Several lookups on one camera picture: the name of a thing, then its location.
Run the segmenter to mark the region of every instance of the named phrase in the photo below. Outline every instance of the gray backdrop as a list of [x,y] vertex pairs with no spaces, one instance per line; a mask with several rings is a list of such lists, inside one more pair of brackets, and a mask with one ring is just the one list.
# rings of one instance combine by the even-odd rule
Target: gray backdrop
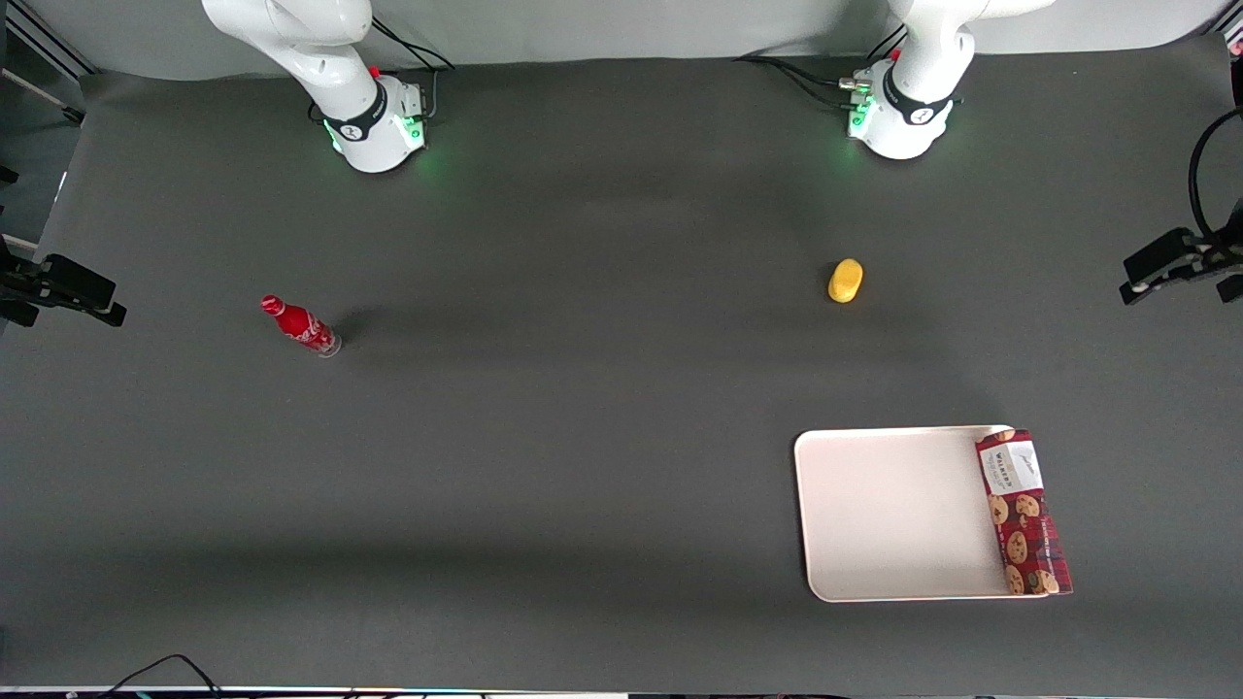
[[[1243,687],[1243,310],[1116,292],[1191,223],[1219,40],[981,58],[915,163],[725,61],[462,70],[378,177],[291,81],[88,91],[44,251],[131,316],[0,345],[4,683],[177,650],[231,685]],[[1241,146],[1206,157],[1214,221]],[[268,292],[346,350],[281,337]],[[812,596],[800,432],[993,422],[1035,434],[1073,596]]]

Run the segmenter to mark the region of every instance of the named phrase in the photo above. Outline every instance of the yellow sponge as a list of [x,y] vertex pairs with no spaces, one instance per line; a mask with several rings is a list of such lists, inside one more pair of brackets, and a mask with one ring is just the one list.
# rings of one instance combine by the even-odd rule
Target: yellow sponge
[[833,270],[829,279],[829,299],[838,303],[849,303],[863,284],[863,265],[858,260],[845,259]]

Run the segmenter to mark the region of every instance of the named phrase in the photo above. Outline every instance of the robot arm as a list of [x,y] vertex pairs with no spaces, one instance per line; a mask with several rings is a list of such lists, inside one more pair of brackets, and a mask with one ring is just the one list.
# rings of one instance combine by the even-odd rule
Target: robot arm
[[354,168],[384,172],[424,146],[418,87],[373,76],[352,46],[372,27],[369,0],[203,0],[203,9],[302,83]]
[[945,133],[953,93],[976,55],[976,39],[963,25],[1048,7],[1054,0],[889,0],[909,37],[896,62],[858,71],[855,80],[883,90],[866,102],[850,137],[894,159],[921,155]]

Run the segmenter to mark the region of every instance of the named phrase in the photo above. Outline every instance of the box label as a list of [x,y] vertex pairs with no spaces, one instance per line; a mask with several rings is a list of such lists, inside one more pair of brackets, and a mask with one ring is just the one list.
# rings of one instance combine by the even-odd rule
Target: box label
[[994,495],[1009,495],[1044,488],[1040,464],[1030,442],[1008,442],[979,453],[984,479]]

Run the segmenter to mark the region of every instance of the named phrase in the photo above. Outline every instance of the coca-cola bottle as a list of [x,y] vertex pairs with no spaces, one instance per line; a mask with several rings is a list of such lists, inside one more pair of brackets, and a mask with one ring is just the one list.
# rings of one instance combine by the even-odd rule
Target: coca-cola bottle
[[281,332],[328,358],[341,350],[341,337],[319,318],[301,306],[291,306],[276,296],[265,296],[259,303],[264,312],[276,318]]

